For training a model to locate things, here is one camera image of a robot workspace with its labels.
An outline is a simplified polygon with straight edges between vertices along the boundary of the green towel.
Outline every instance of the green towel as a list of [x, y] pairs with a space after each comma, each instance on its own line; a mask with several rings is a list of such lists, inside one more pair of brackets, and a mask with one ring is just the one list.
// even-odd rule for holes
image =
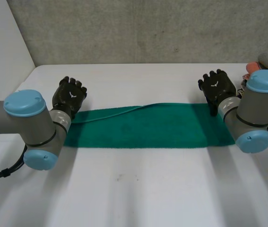
[[234, 144], [207, 104], [159, 103], [79, 112], [65, 146], [81, 148], [204, 148]]

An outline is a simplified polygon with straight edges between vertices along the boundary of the white table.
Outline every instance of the white table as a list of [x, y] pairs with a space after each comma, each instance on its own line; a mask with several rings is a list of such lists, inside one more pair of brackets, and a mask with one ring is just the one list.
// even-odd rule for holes
[[[69, 76], [88, 89], [82, 110], [200, 103], [198, 79], [218, 68], [236, 85], [245, 74], [245, 64], [49, 65], [19, 89], [40, 91], [51, 108]], [[18, 135], [0, 135], [0, 170], [22, 148]], [[268, 149], [63, 148], [51, 171], [24, 166], [0, 179], [0, 227], [140, 226], [268, 227]]]

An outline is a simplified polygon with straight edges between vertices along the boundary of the gray concrete wall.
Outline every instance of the gray concrete wall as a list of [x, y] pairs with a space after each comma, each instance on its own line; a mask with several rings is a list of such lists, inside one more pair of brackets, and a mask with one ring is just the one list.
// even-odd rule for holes
[[268, 0], [8, 0], [36, 66], [249, 62]]

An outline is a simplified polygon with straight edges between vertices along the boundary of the orange object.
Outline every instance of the orange object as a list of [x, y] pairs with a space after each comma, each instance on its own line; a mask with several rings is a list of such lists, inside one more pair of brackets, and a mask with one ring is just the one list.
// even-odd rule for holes
[[251, 77], [251, 74], [255, 71], [260, 70], [260, 69], [261, 69], [261, 67], [259, 66], [259, 64], [257, 62], [254, 61], [254, 62], [248, 63], [246, 65], [246, 70], [247, 70], [248, 74], [245, 74], [243, 76], [243, 79], [249, 80], [249, 78]]

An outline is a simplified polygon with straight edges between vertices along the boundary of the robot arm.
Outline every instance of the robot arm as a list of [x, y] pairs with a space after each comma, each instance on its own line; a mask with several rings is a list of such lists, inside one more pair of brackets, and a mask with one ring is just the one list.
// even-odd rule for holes
[[265, 150], [268, 147], [268, 70], [252, 74], [242, 99], [235, 96], [234, 86], [225, 72], [218, 70], [210, 74], [204, 81], [199, 80], [199, 88], [207, 97], [212, 115], [219, 113], [243, 152]]
[[71, 120], [86, 98], [79, 81], [65, 77], [48, 111], [38, 91], [22, 90], [0, 101], [0, 133], [18, 133], [27, 146], [24, 163], [36, 170], [52, 169], [59, 157]]

